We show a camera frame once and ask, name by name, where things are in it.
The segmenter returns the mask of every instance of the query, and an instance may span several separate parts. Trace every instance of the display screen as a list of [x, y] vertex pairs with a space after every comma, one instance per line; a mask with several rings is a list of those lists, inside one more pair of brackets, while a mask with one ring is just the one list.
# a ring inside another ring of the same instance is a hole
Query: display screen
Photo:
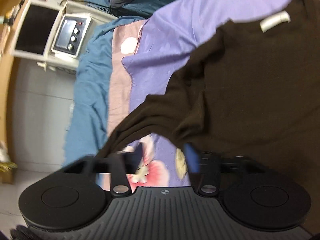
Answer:
[[58, 13], [58, 10], [31, 4], [23, 21], [15, 49], [43, 54]]
[[59, 48], [66, 49], [68, 47], [71, 34], [76, 27], [77, 21], [65, 19], [56, 42], [56, 46]]

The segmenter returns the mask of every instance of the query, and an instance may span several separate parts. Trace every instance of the metal screw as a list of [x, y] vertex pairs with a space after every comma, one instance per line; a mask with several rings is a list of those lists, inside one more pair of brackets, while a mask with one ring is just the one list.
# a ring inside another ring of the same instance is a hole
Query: metal screw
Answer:
[[118, 185], [113, 188], [113, 191], [118, 194], [126, 193], [128, 190], [129, 188], [125, 185]]
[[201, 191], [204, 192], [204, 193], [214, 193], [215, 191], [217, 190], [217, 188], [213, 185], [204, 185], [202, 188], [201, 188]]

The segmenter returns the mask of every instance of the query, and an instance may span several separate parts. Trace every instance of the black screen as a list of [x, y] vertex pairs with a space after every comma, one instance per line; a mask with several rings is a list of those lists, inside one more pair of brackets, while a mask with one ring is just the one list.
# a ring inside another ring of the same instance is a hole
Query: black screen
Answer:
[[16, 49], [43, 54], [57, 10], [30, 5], [18, 36]]

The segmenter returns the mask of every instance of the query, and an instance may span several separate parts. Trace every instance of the crosshair symbol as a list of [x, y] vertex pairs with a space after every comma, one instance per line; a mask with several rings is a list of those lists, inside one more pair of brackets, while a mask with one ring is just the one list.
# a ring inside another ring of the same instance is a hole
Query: crosshair symbol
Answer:
[[167, 189], [164, 189], [164, 190], [162, 190], [162, 191], [161, 191], [161, 193], [162, 193], [163, 195], [167, 195], [167, 194], [169, 194], [169, 193], [170, 193], [170, 191], [169, 191], [169, 190], [167, 190]]

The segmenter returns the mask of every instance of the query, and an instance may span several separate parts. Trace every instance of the circular black disc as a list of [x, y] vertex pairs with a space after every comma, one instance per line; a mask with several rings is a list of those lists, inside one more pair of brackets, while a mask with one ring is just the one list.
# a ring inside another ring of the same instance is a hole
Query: circular black disc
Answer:
[[228, 212], [241, 223], [262, 230], [281, 230], [303, 222], [311, 207], [308, 192], [273, 173], [244, 176], [223, 194]]
[[54, 173], [28, 187], [19, 198], [29, 226], [54, 231], [84, 226], [105, 206], [103, 189], [81, 174]]

